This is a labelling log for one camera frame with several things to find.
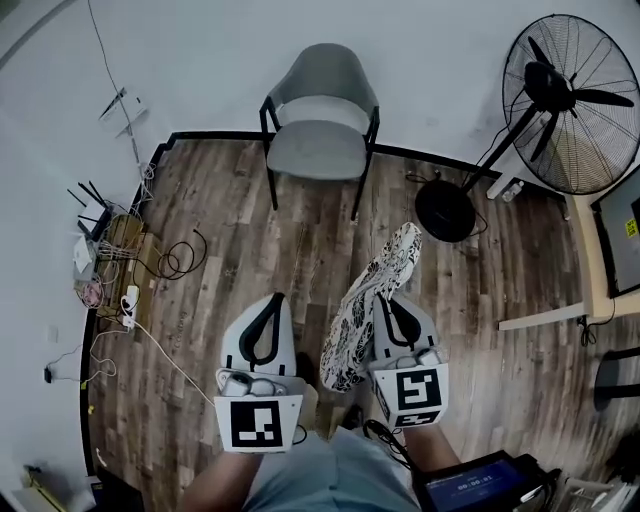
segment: yellow label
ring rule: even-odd
[[[631,238],[632,236],[636,236],[638,234],[638,223],[636,219],[631,219],[627,222],[627,236]]]

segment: cable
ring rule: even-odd
[[[595,345],[598,342],[596,335],[591,332],[591,327],[593,327],[594,325],[606,325],[611,322],[611,320],[613,320],[614,316],[616,316],[616,299],[612,300],[613,312],[611,313],[611,316],[608,320],[605,320],[604,322],[594,322],[592,324],[588,324],[587,315],[583,315],[578,318],[578,325],[582,326],[582,332],[580,333],[580,345],[582,345],[583,347],[586,347],[588,345]]]
[[[113,258],[113,260],[134,261],[135,263],[134,263],[133,273],[135,273],[135,265],[140,263],[153,276],[159,279],[167,279],[168,281],[177,281],[178,279],[182,279],[187,274],[190,274],[191,272],[196,271],[204,263],[204,260],[207,259],[207,252],[209,250],[209,245],[207,244],[207,241],[197,229],[194,229],[193,232],[200,237],[200,239],[202,240],[202,243],[204,244],[204,251],[198,263],[195,263],[196,253],[193,246],[189,242],[185,242],[185,241],[181,241],[173,244],[166,253],[160,254],[160,259],[158,260],[158,268],[156,270],[149,268],[149,266],[139,258]],[[173,254],[173,251],[181,245],[185,245],[191,251],[191,261],[189,262],[189,265],[185,270],[180,269],[180,267],[182,266],[182,264],[180,263],[180,259],[175,254]],[[172,261],[177,262],[177,266],[174,266]],[[165,271],[163,271],[162,267],[165,265],[169,267],[169,269],[171,270],[171,273],[166,273]]]
[[[125,314],[125,315],[127,315],[127,316],[129,316],[129,317],[131,317],[131,315],[129,314],[129,312],[128,312],[128,311],[126,311],[126,310],[124,310],[124,314]],[[156,340],[153,336],[151,336],[151,334],[149,333],[149,331],[147,331],[144,327],[142,327],[138,322],[136,322],[135,320],[133,320],[133,323],[134,323],[135,325],[137,325],[137,326],[142,330],[142,332],[143,332],[143,333],[145,333],[147,336],[149,336],[149,338],[151,339],[151,341],[153,341],[153,342],[156,344],[156,346],[160,349],[160,352],[162,352],[162,355],[163,355],[164,357],[166,357],[166,358],[167,358],[167,360],[168,360],[168,361],[173,365],[173,367],[174,367],[176,370],[178,370],[178,371],[179,371],[179,372],[180,372],[180,373],[185,377],[185,379],[187,379],[187,380],[189,381],[189,383],[191,383],[191,385],[192,385],[194,388],[196,388],[196,390],[197,390],[197,391],[198,391],[198,392],[199,392],[199,393],[204,397],[204,399],[205,399],[207,402],[209,402],[209,404],[211,404],[211,406],[212,406],[212,407],[215,407],[215,404],[213,403],[213,400],[211,400],[211,399],[210,399],[210,398],[205,394],[205,392],[204,392],[204,391],[202,391],[202,389],[200,389],[200,387],[199,387],[195,382],[193,382],[193,379],[192,379],[191,377],[189,377],[189,376],[184,372],[184,370],[182,370],[182,368],[180,368],[180,367],[179,367],[179,366],[178,366],[178,365],[173,361],[173,359],[171,359],[171,356],[165,352],[165,350],[162,348],[162,345],[160,345],[160,343],[158,342],[158,340]]]
[[[100,336],[104,336],[105,334],[112,334],[112,333],[127,333],[129,331],[121,331],[121,330],[112,330],[112,331],[104,331],[99,333],[94,339],[93,339],[93,343],[91,344],[91,348],[89,349],[89,355],[91,356],[91,358],[98,364],[102,364],[102,363],[106,363],[109,362],[113,365],[113,373],[108,373],[102,370],[98,370],[96,371],[91,377],[89,377],[87,380],[82,381],[80,379],[74,379],[72,377],[54,377],[53,380],[71,380],[73,382],[81,382],[82,384],[86,384],[87,382],[91,382],[93,379],[95,379],[98,375],[100,375],[101,373],[104,373],[107,377],[115,377],[117,372],[118,372],[118,368],[116,366],[116,363],[113,361],[113,359],[98,359],[96,356],[93,355],[93,347],[95,347],[96,342],[98,341],[98,338],[100,338]],[[58,363],[62,358],[70,356],[72,354],[75,354],[78,349],[80,347],[82,347],[84,343],[80,343],[80,345],[78,345],[73,351],[71,352],[67,352],[65,354],[62,354],[58,359],[56,359],[55,361],[51,361],[50,363],[47,363],[45,365],[46,368],[48,368],[50,370],[50,367],[53,366],[54,364]]]
[[[471,233],[471,234],[469,235],[469,237],[476,236],[476,235],[481,235],[481,234],[482,234],[482,233],[484,233],[487,229],[489,229],[489,223],[487,222],[487,219],[485,219],[485,218],[482,216],[482,214],[481,214],[478,210],[476,210],[476,215],[477,215],[478,217],[480,217],[480,219],[482,219],[482,222],[484,222],[484,227],[483,227],[482,229],[480,229],[480,230],[476,231],[475,233]]]
[[[82,293],[76,290],[76,295],[87,309],[100,309],[104,302],[104,287],[100,276],[96,275],[93,280],[82,287]]]
[[[300,427],[302,429],[302,431],[304,432],[304,437],[302,439],[300,439],[300,441],[294,441],[292,444],[295,446],[296,444],[302,444],[305,442],[305,440],[307,439],[307,429],[304,428],[302,425],[298,424],[298,427]]]
[[[93,8],[91,7],[91,0],[87,0],[87,5],[89,6],[89,14],[91,15],[91,21],[93,23],[93,28],[96,31],[96,36],[98,38],[98,43],[100,43],[100,50],[102,51],[102,58],[104,59],[104,67],[107,70],[107,74],[109,75],[109,80],[111,80],[111,85],[113,85],[113,90],[116,92],[116,98],[120,102],[120,106],[122,107],[122,111],[124,112],[125,117],[127,118],[127,131],[131,136],[131,147],[133,148],[133,155],[136,158],[136,163],[140,165],[140,158],[138,156],[138,145],[136,144],[136,139],[133,136],[133,127],[131,126],[131,119],[129,118],[129,113],[127,109],[124,107],[124,103],[122,102],[122,97],[120,95],[120,89],[116,85],[115,80],[113,79],[113,75],[111,74],[111,69],[109,68],[109,61],[107,60],[107,53],[104,49],[104,44],[102,44],[102,37],[100,37],[100,31],[98,30],[98,25],[96,23],[96,19],[93,16]]]
[[[524,92],[524,87],[520,90],[518,95],[511,102],[511,108],[509,109],[509,121],[507,121],[507,125],[502,130],[500,130],[498,133],[496,133],[495,137],[493,137],[493,140],[491,141],[491,146],[489,146],[489,149],[487,149],[483,153],[483,155],[478,159],[478,161],[476,162],[476,165],[475,165],[476,167],[478,167],[480,162],[482,162],[482,159],[487,155],[487,153],[493,149],[493,145],[496,143],[496,140],[498,139],[498,136],[503,131],[505,131],[507,128],[509,128],[509,126],[511,125],[511,117],[513,115],[513,105],[515,105],[516,101],[518,101],[518,98],[522,95],[523,92]],[[467,184],[467,180],[469,179],[469,176],[470,176],[470,173],[467,173],[467,175],[464,177],[464,180],[462,181],[462,187],[464,187]]]
[[[382,423],[376,420],[367,420],[365,421],[362,429],[366,437],[372,439],[371,435],[369,434],[369,431],[371,431],[378,436],[378,439],[380,441],[389,446],[389,449],[392,453],[400,455],[403,458],[399,459],[398,457],[394,457],[393,455],[389,454],[392,459],[402,464],[408,470],[415,473],[420,473],[420,469],[411,460],[411,457],[409,457],[409,452],[407,452],[407,449],[398,442],[398,440],[393,436],[389,429]]]
[[[70,356],[70,355],[72,355],[72,354],[75,354],[75,353],[78,351],[78,349],[79,349],[82,345],[83,345],[83,344],[82,344],[82,343],[80,343],[80,345],[78,345],[76,348],[74,348],[71,352],[65,352],[65,353],[64,353],[64,354],[62,354],[58,359],[56,359],[55,361],[51,361],[50,363],[47,363],[45,366],[49,367],[49,366],[51,366],[51,365],[56,364],[56,363],[57,363],[58,361],[60,361],[61,359],[65,358],[65,357],[67,357],[67,356]]]
[[[438,181],[440,178],[442,178],[442,173],[434,168],[433,169],[434,174],[436,175],[436,177],[433,180],[428,180],[427,178],[425,178],[424,176],[421,176],[418,173],[415,172],[408,172],[404,175],[404,179],[407,181],[410,181],[411,183],[429,183],[430,181]]]
[[[120,264],[119,264],[117,261],[115,261],[115,260],[110,260],[110,261],[107,263],[107,267],[104,269],[104,273],[105,273],[105,274],[107,274],[107,273],[108,273],[109,269],[111,268],[111,264],[112,264],[112,263],[115,263],[115,266],[116,266],[116,271],[113,273],[113,279],[112,279],[111,281],[103,281],[103,282],[102,282],[102,285],[103,285],[103,286],[107,286],[107,285],[109,285],[109,284],[115,283],[115,282],[116,282],[116,280],[118,279],[118,275],[120,274]]]
[[[140,155],[138,153],[138,143],[136,142],[135,135],[133,133],[133,126],[131,124],[131,118],[129,117],[129,113],[124,106],[124,102],[122,101],[122,95],[120,94],[121,89],[116,85],[115,80],[113,79],[113,75],[111,74],[111,69],[109,68],[109,61],[107,59],[107,52],[104,49],[104,44],[102,43],[102,37],[100,36],[100,31],[98,30],[98,24],[96,23],[96,19],[93,15],[93,7],[91,6],[91,0],[87,0],[87,5],[89,6],[89,14],[91,15],[91,22],[93,23],[93,29],[96,32],[96,37],[98,38],[98,43],[100,44],[100,51],[102,52],[102,58],[104,60],[104,67],[107,70],[107,74],[109,75],[109,80],[111,81],[111,85],[113,86],[113,90],[116,93],[116,98],[122,107],[122,111],[127,119],[127,133],[131,138],[131,149],[133,150],[133,156],[136,159],[136,165],[138,167],[138,172],[140,173],[140,199],[131,207],[133,211],[138,213],[138,209],[140,205],[145,201],[150,201],[153,199],[153,194],[151,194],[151,182],[155,177],[155,165],[147,164],[144,166],[144,171],[142,162],[140,162]]]

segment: black fan base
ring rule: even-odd
[[[471,199],[460,187],[447,181],[430,181],[420,189],[416,213],[427,232],[443,242],[461,242],[476,225]]]

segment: white wall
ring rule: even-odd
[[[59,0],[22,0],[0,24],[0,56]],[[93,0],[120,85],[150,107],[136,122],[143,158],[172,131],[259,130],[264,95],[318,42],[352,48],[381,105],[381,143],[475,162],[504,125],[501,77],[534,19],[577,14],[606,30],[640,70],[635,0]],[[126,137],[97,124],[113,89],[84,0],[70,3],[0,69],[0,490],[25,463],[84,474],[77,386],[46,385],[44,365],[82,340],[71,290],[77,205],[92,179],[127,202],[136,170]],[[512,151],[498,170],[523,167]],[[60,330],[57,346],[46,326]],[[77,376],[80,354],[63,369]]]

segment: desk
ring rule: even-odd
[[[607,274],[596,223],[591,211],[592,196],[566,196],[571,229],[578,249],[582,302],[536,315],[500,322],[498,329],[508,331],[533,327],[583,315],[590,322],[608,320],[614,310],[614,302],[608,297]],[[615,317],[640,313],[640,290],[615,299]]]

